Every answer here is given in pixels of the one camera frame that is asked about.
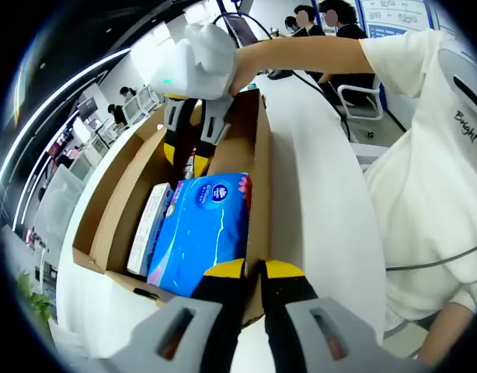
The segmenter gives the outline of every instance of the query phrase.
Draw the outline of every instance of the tissue box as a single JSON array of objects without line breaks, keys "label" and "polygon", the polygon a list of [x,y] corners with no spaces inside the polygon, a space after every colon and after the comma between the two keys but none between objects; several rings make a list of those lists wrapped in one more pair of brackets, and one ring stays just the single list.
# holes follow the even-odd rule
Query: tissue box
[{"label": "tissue box", "polygon": [[154,186],[145,205],[133,245],[128,258],[127,269],[140,276],[147,277],[152,254],[162,228],[164,216],[173,197],[168,183]]},{"label": "tissue box", "polygon": [[207,269],[244,258],[251,193],[242,173],[180,181],[147,282],[190,297]]}]

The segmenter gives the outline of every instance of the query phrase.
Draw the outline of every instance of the white box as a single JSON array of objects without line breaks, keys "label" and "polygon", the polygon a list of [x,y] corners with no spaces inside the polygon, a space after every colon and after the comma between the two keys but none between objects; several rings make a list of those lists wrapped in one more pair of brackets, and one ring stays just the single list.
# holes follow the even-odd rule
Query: white box
[{"label": "white box", "polygon": [[173,191],[168,183],[158,184],[152,189],[138,223],[128,258],[127,269],[131,273],[147,277],[155,244],[172,197]]}]

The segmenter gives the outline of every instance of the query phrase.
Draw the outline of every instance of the logo on tissue box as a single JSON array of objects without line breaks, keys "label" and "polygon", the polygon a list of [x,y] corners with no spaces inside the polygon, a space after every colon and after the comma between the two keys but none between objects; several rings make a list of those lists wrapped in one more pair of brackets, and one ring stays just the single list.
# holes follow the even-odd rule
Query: logo on tissue box
[{"label": "logo on tissue box", "polygon": [[212,200],[213,202],[219,204],[228,196],[228,189],[223,184],[216,184],[213,187]]}]

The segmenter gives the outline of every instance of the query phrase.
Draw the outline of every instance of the desk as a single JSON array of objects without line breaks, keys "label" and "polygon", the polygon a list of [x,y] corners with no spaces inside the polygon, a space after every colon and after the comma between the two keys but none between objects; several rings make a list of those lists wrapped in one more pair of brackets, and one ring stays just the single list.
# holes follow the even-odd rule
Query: desk
[{"label": "desk", "polygon": [[[295,77],[270,81],[261,76],[256,84],[266,97],[273,132],[273,257],[303,268],[320,297],[331,296],[345,305],[373,326],[381,341],[383,250],[366,183],[340,120],[317,92]],[[112,157],[110,153],[130,133],[133,128],[121,135],[106,157]],[[103,164],[87,184],[86,197],[78,202],[76,221]],[[58,323],[78,333],[90,354],[106,357],[128,343],[130,328],[157,308],[109,278],[73,264],[75,224],[72,218],[61,253]],[[272,368],[262,318],[242,331],[232,371]]]}]

